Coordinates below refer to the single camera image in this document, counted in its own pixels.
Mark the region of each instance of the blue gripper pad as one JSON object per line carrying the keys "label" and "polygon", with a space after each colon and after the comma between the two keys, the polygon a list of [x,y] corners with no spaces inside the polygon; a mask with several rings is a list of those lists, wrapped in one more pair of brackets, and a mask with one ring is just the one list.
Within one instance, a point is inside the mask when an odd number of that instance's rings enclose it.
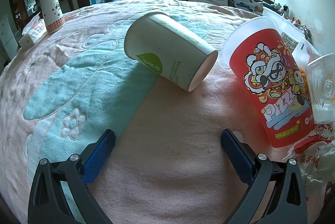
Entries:
{"label": "blue gripper pad", "polygon": [[227,153],[241,182],[251,186],[255,180],[253,165],[228,130],[224,130],[221,134],[221,145]]}
{"label": "blue gripper pad", "polygon": [[83,166],[83,176],[81,177],[81,180],[85,186],[95,182],[101,169],[103,168],[104,163],[111,154],[114,145],[115,135],[114,132],[110,130]]}

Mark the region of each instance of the red plastic cup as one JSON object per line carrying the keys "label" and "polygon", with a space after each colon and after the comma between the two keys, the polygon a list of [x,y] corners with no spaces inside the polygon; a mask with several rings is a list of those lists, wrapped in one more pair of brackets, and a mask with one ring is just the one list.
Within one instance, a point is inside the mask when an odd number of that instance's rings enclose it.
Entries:
{"label": "red plastic cup", "polygon": [[315,128],[307,84],[271,18],[238,27],[220,60],[243,85],[273,147],[291,145]]}

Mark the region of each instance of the metal screw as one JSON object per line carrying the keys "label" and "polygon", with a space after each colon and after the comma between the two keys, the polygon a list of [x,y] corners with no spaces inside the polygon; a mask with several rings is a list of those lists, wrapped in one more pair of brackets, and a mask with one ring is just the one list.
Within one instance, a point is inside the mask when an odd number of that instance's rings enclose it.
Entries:
{"label": "metal screw", "polygon": [[291,165],[296,165],[296,161],[295,161],[295,159],[289,159],[289,163],[290,163]]}
{"label": "metal screw", "polygon": [[48,161],[46,159],[41,159],[40,160],[40,165],[45,165]]}
{"label": "metal screw", "polygon": [[258,154],[258,158],[261,160],[261,161],[265,161],[267,159],[267,156],[263,153],[261,154]]}
{"label": "metal screw", "polygon": [[73,155],[70,156],[70,160],[73,161],[73,162],[75,162],[78,159],[79,159],[78,154],[73,154]]}

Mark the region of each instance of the blanket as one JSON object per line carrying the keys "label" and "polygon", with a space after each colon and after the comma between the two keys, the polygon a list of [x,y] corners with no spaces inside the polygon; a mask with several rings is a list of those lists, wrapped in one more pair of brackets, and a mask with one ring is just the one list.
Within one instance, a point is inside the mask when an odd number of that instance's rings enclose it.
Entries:
{"label": "blanket", "polygon": [[117,144],[90,189],[113,223],[223,223],[247,188],[220,146],[225,128],[271,160],[286,155],[288,148],[271,147],[248,95],[219,60],[187,93],[124,54],[127,29],[150,11],[219,51],[257,16],[205,3],[124,0],[69,12],[62,29],[21,49],[0,77],[0,192],[21,223],[39,159],[81,153],[106,128]]}

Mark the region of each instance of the flower applique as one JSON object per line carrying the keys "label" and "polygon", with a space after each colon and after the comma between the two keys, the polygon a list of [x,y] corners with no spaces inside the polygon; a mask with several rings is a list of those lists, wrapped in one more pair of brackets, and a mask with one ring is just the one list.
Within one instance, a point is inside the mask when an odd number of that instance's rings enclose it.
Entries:
{"label": "flower applique", "polygon": [[80,135],[80,129],[85,125],[86,115],[81,114],[79,109],[75,108],[72,113],[63,119],[63,128],[60,132],[62,138],[70,137],[76,141]]}

